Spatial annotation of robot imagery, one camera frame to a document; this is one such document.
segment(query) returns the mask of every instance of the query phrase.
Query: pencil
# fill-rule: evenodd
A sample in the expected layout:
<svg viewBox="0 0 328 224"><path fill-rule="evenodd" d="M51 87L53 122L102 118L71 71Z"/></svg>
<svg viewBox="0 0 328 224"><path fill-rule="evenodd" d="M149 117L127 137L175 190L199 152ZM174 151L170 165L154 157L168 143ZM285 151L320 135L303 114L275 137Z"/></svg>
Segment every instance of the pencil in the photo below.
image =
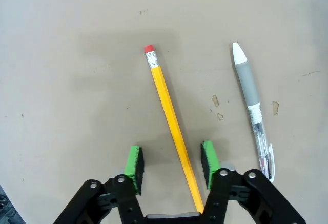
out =
<svg viewBox="0 0 328 224"><path fill-rule="evenodd" d="M172 102L170 99L168 88L166 86L162 70L158 63L158 59L157 59L154 47L152 45L146 46L145 54L146 54L146 58L147 58L149 67L151 69L153 78L154 78L154 82L155 82L155 85L157 88L157 92L158 92L160 101L161 101L163 109L164 109L166 119L167 119L169 127L170 127L170 131L171 131L171 134L172 134L172 137L174 140L176 150L177 150L179 158L180 158L180 162L181 162L184 174L186 176L186 179L187 179L187 182L189 185L191 195L195 202L196 210L198 212L202 213L204 206L201 201L199 189L197 186L197 181L196 181L193 169L190 164L190 160L188 157L185 142L183 141L179 123L178 123L178 120L176 118L176 115L175 115L175 112L173 109L173 105L172 105Z"/></svg>

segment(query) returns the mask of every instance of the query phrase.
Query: white pen clip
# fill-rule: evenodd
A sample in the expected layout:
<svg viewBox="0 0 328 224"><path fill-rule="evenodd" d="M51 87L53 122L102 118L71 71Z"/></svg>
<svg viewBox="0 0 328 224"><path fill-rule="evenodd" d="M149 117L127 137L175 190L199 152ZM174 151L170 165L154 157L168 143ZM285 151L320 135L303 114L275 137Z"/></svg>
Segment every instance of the white pen clip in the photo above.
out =
<svg viewBox="0 0 328 224"><path fill-rule="evenodd" d="M275 179L275 157L273 155L273 149L272 149L272 144L269 146L269 154L270 154L270 161L271 161L271 168L270 168L270 173L271 173L271 179L269 181L273 183Z"/></svg>

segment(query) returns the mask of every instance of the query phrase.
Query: screw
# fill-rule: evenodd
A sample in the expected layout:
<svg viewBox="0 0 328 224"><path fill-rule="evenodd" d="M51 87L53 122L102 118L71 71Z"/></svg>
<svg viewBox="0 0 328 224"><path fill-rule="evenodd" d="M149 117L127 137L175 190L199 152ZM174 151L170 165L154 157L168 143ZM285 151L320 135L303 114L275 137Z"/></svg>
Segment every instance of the screw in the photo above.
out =
<svg viewBox="0 0 328 224"><path fill-rule="evenodd" d="M220 175L221 176L227 176L228 175L228 172L223 169L223 170L220 171Z"/></svg>
<svg viewBox="0 0 328 224"><path fill-rule="evenodd" d="M124 177L121 176L120 178L117 179L117 181L118 181L118 183L123 183L124 182Z"/></svg>
<svg viewBox="0 0 328 224"><path fill-rule="evenodd" d="M92 189L96 188L96 187L97 187L97 183L96 183L96 182L92 182L91 185L90 185L90 187L91 187Z"/></svg>
<svg viewBox="0 0 328 224"><path fill-rule="evenodd" d="M251 179L254 179L256 177L256 174L251 172L248 174L248 177L251 178Z"/></svg>

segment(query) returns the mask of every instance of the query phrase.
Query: pen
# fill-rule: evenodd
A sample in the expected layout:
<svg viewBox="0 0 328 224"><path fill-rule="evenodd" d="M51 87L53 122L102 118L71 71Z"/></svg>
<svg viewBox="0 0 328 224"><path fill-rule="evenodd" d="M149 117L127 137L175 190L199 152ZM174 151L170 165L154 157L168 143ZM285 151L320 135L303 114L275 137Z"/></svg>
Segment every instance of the pen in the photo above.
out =
<svg viewBox="0 0 328 224"><path fill-rule="evenodd" d="M263 126L260 100L247 58L237 42L232 44L235 68L239 77L242 92L250 115L260 167L262 173L273 182L275 177L275 162L272 144L268 147L267 137Z"/></svg>
<svg viewBox="0 0 328 224"><path fill-rule="evenodd" d="M153 75L153 79L156 85L156 89L162 103L162 107L166 116L166 119L169 124L169 128L173 137L173 141L178 152L181 165L184 171L184 174L189 185L191 195L195 202L196 210L200 213L204 210L204 205L201 201L199 189L197 186L196 178L191 167L191 163L188 157L187 149L185 142L183 141L182 133L180 131L179 123L176 118L174 108L170 99L169 91L166 86L164 76L161 70L161 67L158 63L156 52L152 45L145 47L145 54L148 61L148 65Z"/></svg>

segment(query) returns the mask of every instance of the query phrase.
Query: red eraser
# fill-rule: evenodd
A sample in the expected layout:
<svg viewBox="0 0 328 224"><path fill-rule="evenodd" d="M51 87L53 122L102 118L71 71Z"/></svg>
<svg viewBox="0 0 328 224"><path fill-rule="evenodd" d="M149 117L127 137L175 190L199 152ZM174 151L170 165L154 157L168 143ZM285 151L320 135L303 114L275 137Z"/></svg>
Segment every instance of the red eraser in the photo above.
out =
<svg viewBox="0 0 328 224"><path fill-rule="evenodd" d="M154 51L153 45L145 46L145 53L148 53L148 52L151 52L151 51Z"/></svg>

